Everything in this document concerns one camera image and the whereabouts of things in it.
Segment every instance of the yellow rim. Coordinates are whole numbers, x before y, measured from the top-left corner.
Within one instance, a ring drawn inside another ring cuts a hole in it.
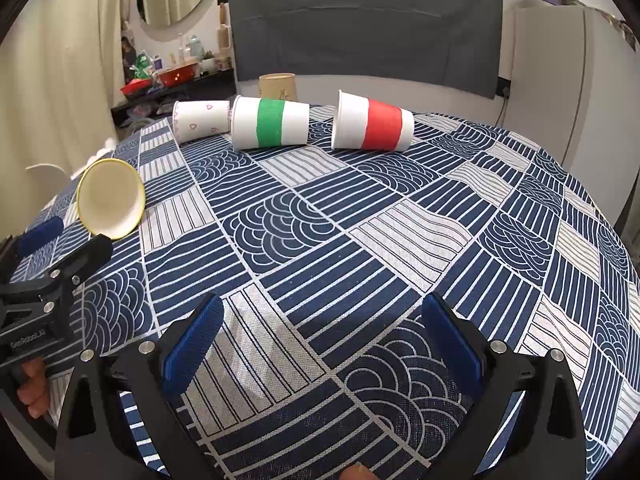
[[[76,189],[76,209],[78,210],[78,218],[80,219],[80,221],[81,221],[82,225],[84,226],[84,228],[94,236],[100,234],[100,233],[94,232],[87,224],[84,223],[84,220],[82,219],[82,213],[80,212],[80,188],[82,187],[82,183],[84,182],[84,178],[86,177],[86,174],[89,173],[89,170],[91,170],[91,168],[93,168],[94,166],[97,166],[98,164],[102,164],[104,162],[117,162],[117,163],[123,164],[127,168],[131,169],[131,171],[133,171],[133,173],[135,173],[135,175],[137,177],[138,189],[142,192],[142,211],[140,212],[140,216],[136,220],[136,223],[132,227],[131,231],[123,234],[120,237],[112,238],[112,240],[121,240],[122,238],[124,238],[125,236],[130,234],[133,231],[133,229],[135,229],[136,226],[140,223],[140,220],[142,219],[142,215],[145,213],[145,205],[146,205],[145,185],[142,183],[142,178],[140,177],[140,174],[138,173],[136,168],[134,168],[128,162],[125,162],[124,160],[120,160],[119,158],[101,158],[100,160],[96,160],[92,165],[90,165],[86,170],[84,170],[84,173],[82,174],[82,177],[80,178],[80,182],[78,183],[78,188]]]

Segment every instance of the gray sheet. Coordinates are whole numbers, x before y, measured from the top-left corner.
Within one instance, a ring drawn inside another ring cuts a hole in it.
[[[374,75],[493,97],[502,0],[229,0],[239,80]]]

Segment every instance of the red stripe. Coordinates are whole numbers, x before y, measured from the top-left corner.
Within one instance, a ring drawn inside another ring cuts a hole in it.
[[[369,116],[364,132],[363,150],[394,150],[402,130],[402,110],[369,99]]]

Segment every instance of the white paper cup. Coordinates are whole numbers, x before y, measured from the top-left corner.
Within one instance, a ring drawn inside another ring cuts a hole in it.
[[[236,150],[306,144],[309,105],[292,101],[236,97],[231,141]]]
[[[178,144],[229,131],[229,101],[176,101],[174,137]]]
[[[334,150],[404,152],[414,138],[414,115],[396,106],[339,92],[331,147]]]
[[[80,221],[89,232],[119,240],[142,218],[145,186],[130,164],[119,158],[103,158],[84,170],[76,202]]]
[[[296,75],[289,73],[266,74],[258,79],[258,90],[263,99],[297,101]]]

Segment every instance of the blue patterned tablecloth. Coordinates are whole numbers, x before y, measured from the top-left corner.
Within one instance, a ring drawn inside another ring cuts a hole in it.
[[[437,290],[487,338],[564,351],[593,476],[640,410],[640,301],[585,189],[530,140],[437,114],[415,115],[405,153],[332,151],[333,113],[311,109],[308,146],[238,153],[227,134],[178,148],[163,120],[117,147],[147,208],[75,294],[76,341],[47,359],[53,417],[79,351],[158,338],[213,290],[225,323],[178,415],[228,478],[337,478],[359,460],[383,480],[417,479],[468,407],[424,339],[418,308]],[[62,236],[14,280],[88,239],[77,184],[34,222],[60,216]],[[131,395],[122,402],[162,470]]]

